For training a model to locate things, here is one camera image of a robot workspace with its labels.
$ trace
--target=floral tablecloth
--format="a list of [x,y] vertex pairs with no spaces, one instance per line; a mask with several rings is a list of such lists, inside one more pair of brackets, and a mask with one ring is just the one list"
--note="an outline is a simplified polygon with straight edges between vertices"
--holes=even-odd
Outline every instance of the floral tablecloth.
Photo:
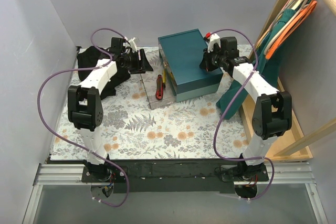
[[[145,47],[149,61],[159,57],[158,47]],[[248,56],[250,46],[239,45],[240,55]],[[74,73],[71,84],[80,83]],[[216,102],[229,88],[224,74],[216,93],[151,110],[140,75],[119,85],[117,95],[102,100],[104,118],[102,140],[111,159],[216,158],[213,137],[220,117]],[[57,132],[83,144],[77,129],[68,121],[65,104]],[[238,157],[247,145],[239,113],[221,123],[217,149]],[[85,159],[87,153],[59,138],[51,148],[51,160]]]

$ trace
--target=gray wall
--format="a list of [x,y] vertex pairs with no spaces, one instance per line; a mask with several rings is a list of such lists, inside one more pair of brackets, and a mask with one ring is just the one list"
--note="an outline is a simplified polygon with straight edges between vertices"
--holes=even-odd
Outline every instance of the gray wall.
[[[21,223],[51,134],[37,114],[37,91],[51,73],[70,68],[76,48],[50,0],[0,0],[0,223]],[[55,126],[69,75],[43,92],[43,112]]]
[[[322,0],[288,40],[282,81],[304,134],[336,117],[336,17]],[[336,223],[336,134],[312,144],[311,167],[329,223]]]
[[[111,27],[143,46],[155,46],[158,37],[199,28],[202,33],[236,28],[253,40],[259,35],[275,0],[51,0],[70,37],[78,46],[91,45],[88,34]],[[102,46],[111,34],[97,35]]]

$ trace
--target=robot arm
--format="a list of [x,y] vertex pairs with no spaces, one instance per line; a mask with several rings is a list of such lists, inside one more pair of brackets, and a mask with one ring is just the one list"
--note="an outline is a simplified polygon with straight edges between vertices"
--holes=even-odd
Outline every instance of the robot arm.
[[[204,39],[208,47],[204,49],[199,67],[206,71],[222,67],[240,84],[245,83],[253,71],[253,65],[248,58],[239,56],[237,39],[219,38],[217,34],[207,34]],[[256,103],[252,118],[254,134],[240,158],[265,157],[272,143],[291,128],[291,95],[272,87],[258,72],[246,83],[245,90]],[[263,165],[264,159],[238,162],[234,173],[252,177]]]
[[[118,68],[126,68],[131,74],[153,71],[144,50],[137,49],[135,38],[126,41],[124,38],[112,38],[108,51],[113,54],[113,61],[105,67],[93,70],[79,85],[68,88],[69,121],[79,130],[85,147],[106,159],[109,159],[109,156],[104,149],[99,127],[103,120],[100,100],[102,90],[117,73]],[[109,60],[99,59],[96,66],[102,66]],[[109,166],[91,153],[88,154],[84,164],[97,179],[104,180],[110,176]]]

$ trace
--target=black cloth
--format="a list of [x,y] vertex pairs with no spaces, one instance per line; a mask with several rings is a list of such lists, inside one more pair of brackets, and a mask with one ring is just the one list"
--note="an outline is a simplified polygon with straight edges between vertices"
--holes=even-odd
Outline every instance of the black cloth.
[[[99,59],[109,57],[105,54],[102,54],[97,48],[94,46],[89,47],[84,52],[77,55],[78,68],[92,68],[97,65]],[[92,70],[87,71],[78,71],[78,76],[81,81],[84,81],[87,76],[91,73]],[[108,82],[100,94],[100,99],[104,99],[110,95],[115,95],[116,89],[115,87],[124,81],[128,80],[131,75],[128,73],[127,69],[118,68],[117,73],[111,77],[111,81]]]

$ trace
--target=teal box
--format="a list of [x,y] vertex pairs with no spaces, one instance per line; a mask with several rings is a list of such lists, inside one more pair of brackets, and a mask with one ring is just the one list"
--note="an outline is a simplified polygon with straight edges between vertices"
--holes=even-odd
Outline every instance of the teal box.
[[220,69],[206,72],[200,68],[204,48],[207,44],[198,29],[159,37],[160,57],[177,102],[218,90],[223,72]]

